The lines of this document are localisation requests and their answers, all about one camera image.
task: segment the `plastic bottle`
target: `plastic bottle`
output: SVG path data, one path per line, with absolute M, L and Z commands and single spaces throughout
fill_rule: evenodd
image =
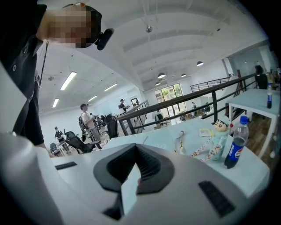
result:
M 244 148 L 244 145 L 248 140 L 249 129 L 247 123 L 247 116 L 241 116 L 240 124 L 233 134 L 233 142 L 230 151 L 224 161 L 224 165 L 227 166 L 228 169 L 233 168 L 236 165 Z
M 267 107 L 271 109 L 272 106 L 272 88 L 271 88 L 271 83 L 268 83 L 267 86 Z

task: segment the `ceiling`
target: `ceiling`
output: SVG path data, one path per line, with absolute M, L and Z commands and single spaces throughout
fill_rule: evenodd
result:
M 68 107 L 82 99 L 87 101 L 94 95 L 103 95 L 105 87 L 113 83 L 120 87 L 120 83 L 129 82 L 141 90 L 150 90 L 155 87 L 160 72 L 167 74 L 164 82 L 180 80 L 182 73 L 192 75 L 200 69 L 196 67 L 199 60 L 207 66 L 267 38 L 235 0 L 84 2 L 102 13 L 102 30 L 112 27 L 115 33 L 100 52 L 95 46 L 72 50 L 51 45 L 40 108 L 50 107 L 54 98 L 62 94 L 69 95 L 69 100 L 60 102 L 58 107 Z M 38 3 L 55 9 L 73 0 L 39 0 Z M 146 32 L 147 26 L 153 28 L 151 33 Z M 71 93 L 59 91 L 71 70 L 78 72 L 75 82 L 67 88 Z M 49 75 L 55 79 L 48 81 Z

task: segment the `blue bottle cap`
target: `blue bottle cap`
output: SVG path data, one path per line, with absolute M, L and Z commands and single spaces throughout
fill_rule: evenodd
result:
M 246 125 L 248 123 L 247 116 L 241 116 L 240 117 L 240 123 L 243 124 L 243 125 Z

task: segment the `bottle label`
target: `bottle label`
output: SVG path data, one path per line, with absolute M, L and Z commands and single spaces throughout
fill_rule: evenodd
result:
M 237 161 L 241 155 L 243 148 L 244 148 L 244 146 L 238 146 L 238 145 L 232 143 L 230 151 L 228 153 L 228 157 L 232 161 Z
M 271 102 L 272 100 L 272 95 L 271 94 L 267 94 L 267 102 Z

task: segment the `black cable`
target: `black cable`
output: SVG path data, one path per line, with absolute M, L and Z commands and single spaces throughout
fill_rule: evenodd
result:
M 47 54 L 48 45 L 49 45 L 49 41 L 46 42 L 46 51 L 45 51 L 45 55 L 44 55 L 44 61 L 43 61 L 43 66 L 42 66 L 39 86 L 41 86 L 41 82 L 42 82 L 42 75 L 43 75 L 43 70 L 44 70 L 44 66 L 45 66 L 45 60 L 46 60 L 46 54 Z

